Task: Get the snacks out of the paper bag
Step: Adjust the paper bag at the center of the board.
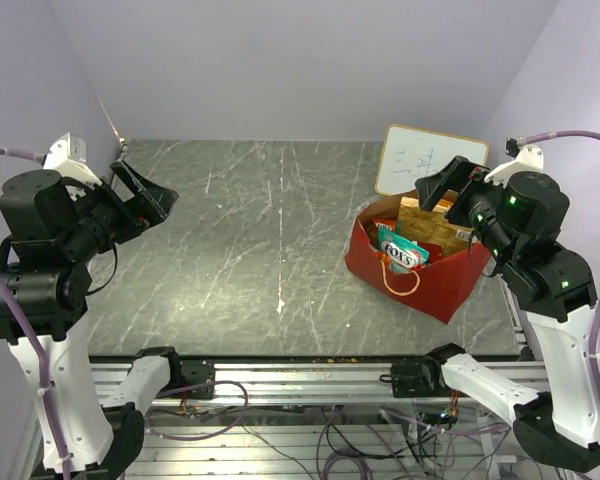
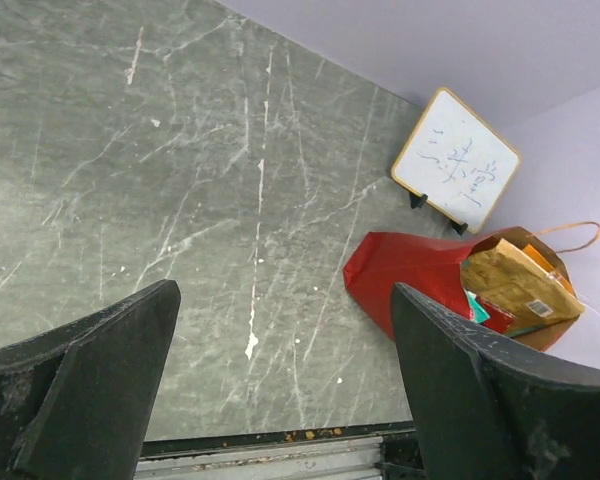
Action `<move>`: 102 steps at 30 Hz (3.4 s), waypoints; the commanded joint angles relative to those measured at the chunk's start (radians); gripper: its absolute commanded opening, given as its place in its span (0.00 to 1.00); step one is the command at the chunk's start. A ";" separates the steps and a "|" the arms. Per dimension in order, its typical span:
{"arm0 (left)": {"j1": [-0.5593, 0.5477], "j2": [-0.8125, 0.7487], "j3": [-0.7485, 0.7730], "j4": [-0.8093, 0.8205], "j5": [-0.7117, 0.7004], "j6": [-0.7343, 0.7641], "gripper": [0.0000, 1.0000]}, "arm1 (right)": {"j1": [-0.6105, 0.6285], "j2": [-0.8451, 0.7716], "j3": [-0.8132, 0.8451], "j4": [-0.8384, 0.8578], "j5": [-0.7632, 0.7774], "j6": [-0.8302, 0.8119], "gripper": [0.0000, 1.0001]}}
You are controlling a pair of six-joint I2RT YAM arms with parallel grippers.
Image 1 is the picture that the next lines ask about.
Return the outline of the kraft kettle chips bag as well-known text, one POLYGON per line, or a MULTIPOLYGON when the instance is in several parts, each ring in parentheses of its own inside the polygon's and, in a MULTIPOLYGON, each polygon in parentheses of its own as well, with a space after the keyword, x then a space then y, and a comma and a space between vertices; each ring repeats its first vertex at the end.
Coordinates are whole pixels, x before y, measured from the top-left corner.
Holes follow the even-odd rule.
POLYGON ((471 230, 451 224, 445 215, 453 206, 449 200, 441 200, 432 211, 419 208, 415 198, 402 197, 398 210, 396 233, 411 242, 439 246, 444 257, 466 250, 471 230))

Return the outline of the teal Fox's candy bag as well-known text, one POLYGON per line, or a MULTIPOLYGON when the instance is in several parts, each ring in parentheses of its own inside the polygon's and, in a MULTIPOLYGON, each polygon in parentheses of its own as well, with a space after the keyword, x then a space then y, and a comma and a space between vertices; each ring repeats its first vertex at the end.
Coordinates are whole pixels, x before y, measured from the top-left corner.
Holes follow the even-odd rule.
POLYGON ((378 230, 378 245, 389 260, 394 273, 409 273, 424 267, 429 260, 429 252, 416 242, 389 230, 378 230))

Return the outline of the red paper bag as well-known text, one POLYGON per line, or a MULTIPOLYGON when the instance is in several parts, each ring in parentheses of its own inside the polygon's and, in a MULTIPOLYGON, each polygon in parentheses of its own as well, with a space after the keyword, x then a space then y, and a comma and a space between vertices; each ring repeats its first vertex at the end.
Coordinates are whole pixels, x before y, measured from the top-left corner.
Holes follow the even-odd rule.
MULTIPOLYGON (((353 226, 346 265, 353 274, 390 298, 447 324, 473 291, 491 259, 490 252, 471 236, 466 250, 448 257, 443 256, 437 245, 416 242, 429 252, 428 263, 416 271, 394 273, 388 257, 379 250, 378 241, 370 238, 369 229, 373 218, 397 221, 404 196, 418 200, 417 192, 412 190, 385 196, 362 210, 353 226)), ((455 199, 454 194, 447 193, 441 200, 454 203, 455 199)))

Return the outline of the orange Fox's fruits bag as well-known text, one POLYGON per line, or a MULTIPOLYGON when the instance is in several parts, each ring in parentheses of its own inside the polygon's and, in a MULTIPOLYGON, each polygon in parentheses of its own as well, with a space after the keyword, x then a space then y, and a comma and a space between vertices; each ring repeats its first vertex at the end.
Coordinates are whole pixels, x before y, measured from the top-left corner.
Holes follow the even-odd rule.
POLYGON ((396 225, 396 220, 373 218, 369 236, 378 242, 391 241, 395 235, 396 225))

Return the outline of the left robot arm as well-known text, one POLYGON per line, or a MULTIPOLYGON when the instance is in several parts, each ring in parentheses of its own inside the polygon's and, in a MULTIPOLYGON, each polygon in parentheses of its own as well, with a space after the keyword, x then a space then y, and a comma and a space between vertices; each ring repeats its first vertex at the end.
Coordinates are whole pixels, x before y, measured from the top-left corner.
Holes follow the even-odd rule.
POLYGON ((89 264, 163 223, 178 196, 118 160, 112 171, 131 193, 122 199, 71 134, 34 161, 0 197, 9 229, 0 245, 0 338, 34 397, 43 457, 33 475, 118 479, 142 449, 153 400, 176 395, 184 373, 173 347, 144 349, 112 394, 97 395, 87 348, 89 264))

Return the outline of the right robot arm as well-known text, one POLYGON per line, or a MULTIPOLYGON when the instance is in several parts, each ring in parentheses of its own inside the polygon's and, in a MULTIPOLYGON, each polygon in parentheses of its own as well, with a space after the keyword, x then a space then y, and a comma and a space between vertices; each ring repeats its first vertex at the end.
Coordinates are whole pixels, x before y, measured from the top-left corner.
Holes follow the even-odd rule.
POLYGON ((455 194, 447 219, 491 254, 535 333, 549 387, 521 386, 454 344, 431 352, 420 380, 432 395, 453 389, 494 412, 533 460, 585 474, 600 466, 600 293, 585 258, 559 243, 570 201, 544 172, 542 150, 515 140, 507 149, 496 168, 457 156, 415 187, 424 211, 455 194))

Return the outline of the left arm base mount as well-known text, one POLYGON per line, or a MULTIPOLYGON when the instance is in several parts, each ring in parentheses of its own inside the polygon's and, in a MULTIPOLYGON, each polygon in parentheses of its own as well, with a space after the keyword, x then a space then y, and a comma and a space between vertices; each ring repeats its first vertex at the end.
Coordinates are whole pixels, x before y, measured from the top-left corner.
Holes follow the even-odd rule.
POLYGON ((208 384, 215 380, 214 366, 206 360, 183 360, 181 366, 184 386, 204 386, 196 390, 189 390, 184 393, 184 396, 187 399, 211 400, 214 387, 209 387, 208 384))

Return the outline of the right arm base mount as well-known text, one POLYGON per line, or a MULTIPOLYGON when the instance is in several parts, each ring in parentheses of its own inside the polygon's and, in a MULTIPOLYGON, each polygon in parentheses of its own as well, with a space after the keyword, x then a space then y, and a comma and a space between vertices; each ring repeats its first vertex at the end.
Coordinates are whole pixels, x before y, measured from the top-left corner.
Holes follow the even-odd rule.
POLYGON ((426 360, 394 363, 379 381, 391 386, 394 398, 433 397, 442 388, 438 367, 426 360))

